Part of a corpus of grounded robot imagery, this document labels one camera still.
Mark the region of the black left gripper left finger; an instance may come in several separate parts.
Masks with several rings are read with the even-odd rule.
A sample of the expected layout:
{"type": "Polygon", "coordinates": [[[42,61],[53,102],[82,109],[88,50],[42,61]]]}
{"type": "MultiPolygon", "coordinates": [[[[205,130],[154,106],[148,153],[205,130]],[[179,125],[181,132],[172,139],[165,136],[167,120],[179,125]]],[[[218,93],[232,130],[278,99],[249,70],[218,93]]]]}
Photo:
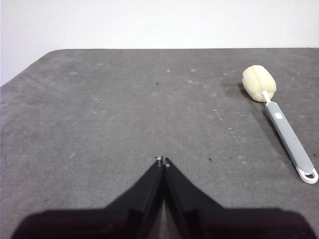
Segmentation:
{"type": "Polygon", "coordinates": [[[25,217],[14,239],[135,239],[146,238],[160,204],[163,158],[127,191],[104,208],[48,210],[25,217]]]}

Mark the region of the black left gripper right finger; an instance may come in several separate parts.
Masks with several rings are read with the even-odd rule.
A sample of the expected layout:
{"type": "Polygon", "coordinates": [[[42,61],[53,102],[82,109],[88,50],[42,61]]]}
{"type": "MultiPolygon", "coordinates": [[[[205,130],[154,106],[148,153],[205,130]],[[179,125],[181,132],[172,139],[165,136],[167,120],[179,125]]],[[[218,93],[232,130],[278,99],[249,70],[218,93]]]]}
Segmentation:
{"type": "Polygon", "coordinates": [[[225,208],[166,158],[165,202],[183,239],[314,239],[299,213],[279,208],[225,208]]]}

